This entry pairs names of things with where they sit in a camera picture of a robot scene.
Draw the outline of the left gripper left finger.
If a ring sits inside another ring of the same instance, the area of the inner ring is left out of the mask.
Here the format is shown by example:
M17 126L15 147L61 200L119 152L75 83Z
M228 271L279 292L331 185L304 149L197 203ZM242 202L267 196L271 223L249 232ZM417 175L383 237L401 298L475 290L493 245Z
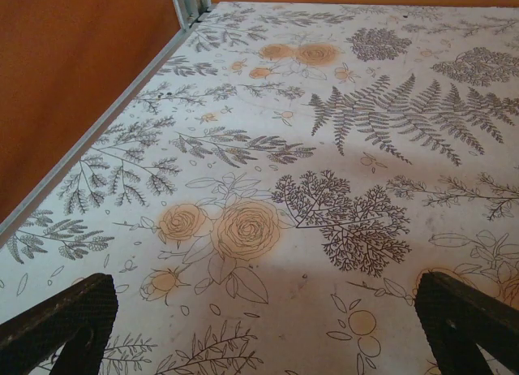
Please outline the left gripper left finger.
M113 277L95 273L1 324L1 373L97 374L118 311Z

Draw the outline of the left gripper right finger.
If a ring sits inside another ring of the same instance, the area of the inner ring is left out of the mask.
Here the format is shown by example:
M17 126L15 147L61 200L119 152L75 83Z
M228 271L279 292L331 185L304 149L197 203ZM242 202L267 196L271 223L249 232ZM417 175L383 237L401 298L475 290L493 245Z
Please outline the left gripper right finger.
M442 374L491 374L482 350L518 373L518 311L441 272L422 275L414 308Z

